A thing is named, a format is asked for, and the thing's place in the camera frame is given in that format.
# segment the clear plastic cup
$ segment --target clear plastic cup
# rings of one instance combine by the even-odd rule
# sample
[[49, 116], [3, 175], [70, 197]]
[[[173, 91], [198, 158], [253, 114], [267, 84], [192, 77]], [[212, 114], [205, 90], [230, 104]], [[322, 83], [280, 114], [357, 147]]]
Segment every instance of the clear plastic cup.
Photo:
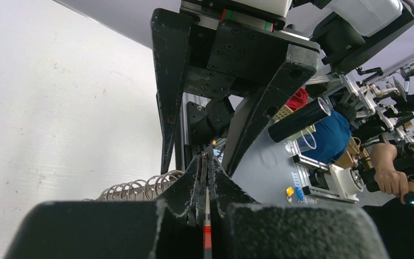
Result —
[[309, 134], [304, 135], [302, 131], [301, 134], [302, 136], [296, 139], [296, 142], [299, 146], [299, 151], [302, 153], [305, 151], [316, 149], [316, 141], [313, 137], [313, 134], [309, 132]]

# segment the white surface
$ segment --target white surface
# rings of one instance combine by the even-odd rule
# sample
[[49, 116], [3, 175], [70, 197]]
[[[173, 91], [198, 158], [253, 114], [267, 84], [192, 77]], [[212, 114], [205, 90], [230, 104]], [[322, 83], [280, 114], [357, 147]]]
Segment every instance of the white surface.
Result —
[[54, 0], [151, 47], [150, 20], [156, 8], [178, 12], [181, 0]]
[[160, 172], [155, 94], [150, 49], [51, 0], [0, 0], [0, 258], [36, 204]]
[[333, 10], [366, 37], [385, 28], [402, 14], [399, 0], [333, 0], [326, 8]]
[[288, 13], [289, 7], [293, 0], [264, 0], [264, 1], [256, 1], [256, 0], [233, 0], [234, 2], [238, 2], [241, 4], [245, 4], [259, 10], [263, 10], [266, 12], [270, 12], [279, 16], [285, 17]]

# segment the screw hole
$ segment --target screw hole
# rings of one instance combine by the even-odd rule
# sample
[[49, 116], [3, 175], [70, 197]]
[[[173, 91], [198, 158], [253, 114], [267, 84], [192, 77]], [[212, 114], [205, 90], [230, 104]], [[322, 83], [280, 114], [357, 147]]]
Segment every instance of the screw hole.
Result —
[[173, 124], [174, 123], [174, 116], [169, 116], [167, 118], [167, 122], [170, 123], [170, 124]]
[[295, 69], [289, 72], [289, 77], [293, 79], [299, 79], [302, 77], [302, 75], [303, 75], [303, 72], [300, 69]]
[[276, 115], [278, 112], [278, 108], [275, 106], [271, 106], [269, 107], [269, 109], [267, 109], [267, 111], [264, 113], [264, 115], [266, 115], [266, 117], [268, 118], [272, 118], [274, 117], [274, 115]]
[[226, 45], [224, 45], [224, 48], [227, 49], [227, 50], [232, 50], [232, 49], [234, 49], [234, 45], [226, 44]]

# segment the coiled spring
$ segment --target coiled spring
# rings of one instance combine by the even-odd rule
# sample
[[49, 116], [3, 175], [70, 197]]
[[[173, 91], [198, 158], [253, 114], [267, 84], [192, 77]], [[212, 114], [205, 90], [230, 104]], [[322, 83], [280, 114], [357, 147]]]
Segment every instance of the coiled spring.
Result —
[[183, 175], [183, 171], [173, 170], [167, 174], [155, 175], [144, 180], [122, 183], [105, 189], [97, 201], [151, 201], [163, 193]]

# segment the black cylinder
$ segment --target black cylinder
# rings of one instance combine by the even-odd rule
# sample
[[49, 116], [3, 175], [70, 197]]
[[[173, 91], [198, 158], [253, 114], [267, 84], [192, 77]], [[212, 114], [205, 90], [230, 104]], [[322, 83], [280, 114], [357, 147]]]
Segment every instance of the black cylinder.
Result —
[[209, 117], [205, 116], [192, 128], [192, 142], [195, 144], [208, 144], [210, 143], [217, 133], [213, 130]]
[[270, 126], [267, 130], [273, 141], [281, 142], [330, 115], [331, 111], [326, 102], [321, 98], [317, 98], [317, 100]]

